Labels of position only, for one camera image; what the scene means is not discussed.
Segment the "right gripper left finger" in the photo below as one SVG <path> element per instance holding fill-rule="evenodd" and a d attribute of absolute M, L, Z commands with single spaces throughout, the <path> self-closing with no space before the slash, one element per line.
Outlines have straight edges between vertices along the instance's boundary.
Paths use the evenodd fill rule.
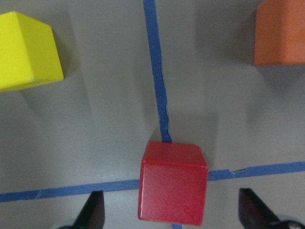
<path fill-rule="evenodd" d="M 105 223 L 104 196 L 102 191 L 93 191 L 76 218 L 74 229 L 102 229 Z"/>

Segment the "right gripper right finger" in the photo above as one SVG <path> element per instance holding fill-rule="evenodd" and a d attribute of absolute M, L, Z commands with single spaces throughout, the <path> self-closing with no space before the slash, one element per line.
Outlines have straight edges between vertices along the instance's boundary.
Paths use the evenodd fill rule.
<path fill-rule="evenodd" d="M 250 188 L 239 189 L 238 218 L 244 229 L 277 229 L 282 223 Z"/>

